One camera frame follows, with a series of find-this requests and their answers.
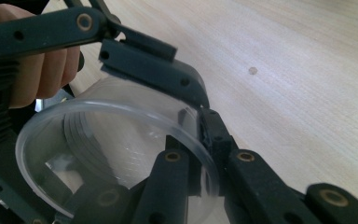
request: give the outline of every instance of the light wood surface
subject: light wood surface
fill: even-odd
[[[238,145],[287,185],[327,182],[358,198],[358,0],[106,2],[123,24],[178,48]],[[98,45],[83,52],[76,92],[100,77]],[[206,223],[227,223],[223,213]]]

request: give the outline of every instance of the human hand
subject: human hand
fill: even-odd
[[[19,7],[0,4],[0,22],[33,15]],[[35,98],[45,99],[55,95],[75,78],[79,54],[80,47],[72,47],[19,58],[20,72],[12,87],[9,107],[24,107]]]

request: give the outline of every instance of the clear plastic bowl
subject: clear plastic bowl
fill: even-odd
[[[202,164],[201,195],[188,200],[188,223],[201,223],[213,209],[218,180],[198,134],[196,109],[145,86],[107,77],[77,99],[35,115],[19,135],[16,157],[34,192],[71,218],[80,203],[71,198],[83,185],[108,182],[130,189],[147,178],[171,135]]]

